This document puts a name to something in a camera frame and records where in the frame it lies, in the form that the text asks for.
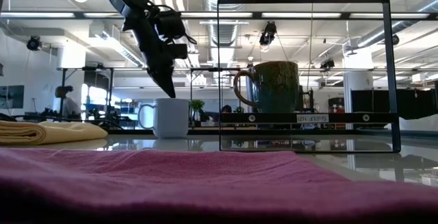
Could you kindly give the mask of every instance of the mug handle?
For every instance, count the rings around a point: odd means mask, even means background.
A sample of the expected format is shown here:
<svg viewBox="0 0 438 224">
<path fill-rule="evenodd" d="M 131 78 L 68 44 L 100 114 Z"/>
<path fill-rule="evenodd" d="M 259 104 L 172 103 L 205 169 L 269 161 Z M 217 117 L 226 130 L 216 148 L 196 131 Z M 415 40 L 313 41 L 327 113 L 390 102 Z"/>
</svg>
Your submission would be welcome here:
<svg viewBox="0 0 438 224">
<path fill-rule="evenodd" d="M 153 127 L 145 127 L 145 126 L 143 126 L 143 124 L 142 124 L 142 120 L 140 119 L 140 114 L 142 113 L 141 111 L 142 111 L 142 109 L 144 108 L 144 107 L 150 107 L 150 108 L 155 108 L 155 106 L 153 106 L 153 105 L 150 105 L 150 104 L 144 104 L 144 105 L 142 105 L 141 107 L 140 107 L 140 109 L 138 110 L 138 117 L 137 117 L 137 119 L 138 119 L 138 125 L 140 125 L 140 127 L 141 128 L 143 128 L 143 129 L 153 129 Z"/>
<path fill-rule="evenodd" d="M 236 76 L 234 77 L 234 85 L 233 85 L 233 89 L 234 89 L 234 93 L 235 95 L 238 97 L 238 99 L 240 101 L 242 101 L 242 103 L 245 103 L 246 105 L 250 105 L 253 108 L 257 107 L 257 104 L 255 102 L 249 101 L 247 99 L 245 99 L 242 94 L 240 94 L 239 91 L 239 78 L 241 76 L 247 76 L 251 79 L 251 81 L 254 81 L 254 75 L 248 71 L 239 71 Z"/>
</svg>

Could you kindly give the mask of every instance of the black robotic arm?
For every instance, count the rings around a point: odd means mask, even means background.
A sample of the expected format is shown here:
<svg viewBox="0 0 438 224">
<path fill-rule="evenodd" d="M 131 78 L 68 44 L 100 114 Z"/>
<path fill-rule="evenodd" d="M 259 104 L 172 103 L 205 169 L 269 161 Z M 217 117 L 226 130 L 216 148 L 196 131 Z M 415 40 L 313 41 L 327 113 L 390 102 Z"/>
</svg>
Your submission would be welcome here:
<svg viewBox="0 0 438 224">
<path fill-rule="evenodd" d="M 196 41 L 185 32 L 181 13 L 166 5 L 155 5 L 149 0 L 109 0 L 125 18 L 123 31 L 132 30 L 146 60 L 148 74 L 169 96 L 175 98 L 172 81 L 174 59 L 186 59 L 187 45 L 175 44 L 174 39 L 186 36 L 191 43 Z"/>
</svg>

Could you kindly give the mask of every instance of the label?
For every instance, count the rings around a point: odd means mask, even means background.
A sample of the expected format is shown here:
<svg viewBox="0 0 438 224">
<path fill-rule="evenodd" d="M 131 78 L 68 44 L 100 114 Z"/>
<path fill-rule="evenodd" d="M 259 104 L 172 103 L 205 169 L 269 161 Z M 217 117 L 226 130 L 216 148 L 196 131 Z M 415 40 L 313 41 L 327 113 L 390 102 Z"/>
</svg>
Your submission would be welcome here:
<svg viewBox="0 0 438 224">
<path fill-rule="evenodd" d="M 328 123 L 328 114 L 297 114 L 298 123 Z"/>
</svg>

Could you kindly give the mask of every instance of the pink towel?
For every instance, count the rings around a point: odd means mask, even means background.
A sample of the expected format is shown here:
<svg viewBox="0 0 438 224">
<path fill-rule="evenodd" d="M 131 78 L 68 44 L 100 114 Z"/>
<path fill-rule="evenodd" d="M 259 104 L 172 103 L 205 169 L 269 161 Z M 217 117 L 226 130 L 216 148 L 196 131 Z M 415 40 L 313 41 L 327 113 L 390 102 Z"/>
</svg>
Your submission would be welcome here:
<svg viewBox="0 0 438 224">
<path fill-rule="evenodd" d="M 292 152 L 0 149 L 0 206 L 0 221 L 419 223 L 438 190 L 351 182 Z"/>
</svg>

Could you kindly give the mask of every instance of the green ceramic mug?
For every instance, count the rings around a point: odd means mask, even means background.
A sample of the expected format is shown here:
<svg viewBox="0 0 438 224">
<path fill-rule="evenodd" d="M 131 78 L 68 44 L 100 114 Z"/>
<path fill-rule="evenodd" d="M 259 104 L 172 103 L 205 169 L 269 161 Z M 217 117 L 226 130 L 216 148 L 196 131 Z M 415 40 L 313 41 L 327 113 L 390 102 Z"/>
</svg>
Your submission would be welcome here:
<svg viewBox="0 0 438 224">
<path fill-rule="evenodd" d="M 253 101 L 245 99 L 239 91 L 240 76 L 251 79 Z M 240 71 L 234 78 L 234 93 L 243 103 L 260 113 L 292 113 L 298 101 L 298 65 L 293 62 L 265 62 L 253 67 L 252 72 Z"/>
</svg>

